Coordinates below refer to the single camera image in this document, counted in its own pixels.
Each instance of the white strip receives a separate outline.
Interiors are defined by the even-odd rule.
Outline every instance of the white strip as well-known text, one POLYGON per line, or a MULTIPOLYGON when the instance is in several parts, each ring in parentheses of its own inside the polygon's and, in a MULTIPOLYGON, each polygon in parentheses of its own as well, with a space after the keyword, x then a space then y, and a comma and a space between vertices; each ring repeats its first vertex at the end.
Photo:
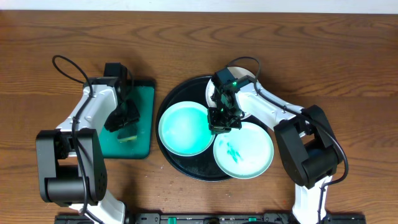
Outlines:
POLYGON ((398 14, 397 0, 0 0, 0 9, 398 14))

